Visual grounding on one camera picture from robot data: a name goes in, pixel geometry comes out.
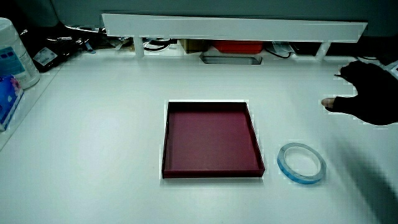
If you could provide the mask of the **person's right hand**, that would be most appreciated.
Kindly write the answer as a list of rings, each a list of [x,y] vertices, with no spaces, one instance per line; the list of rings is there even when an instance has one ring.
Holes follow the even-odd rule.
[[[350,114],[373,125],[397,122],[397,78],[391,73],[357,60],[342,67],[336,76],[351,83],[357,95],[321,100],[327,111]]]

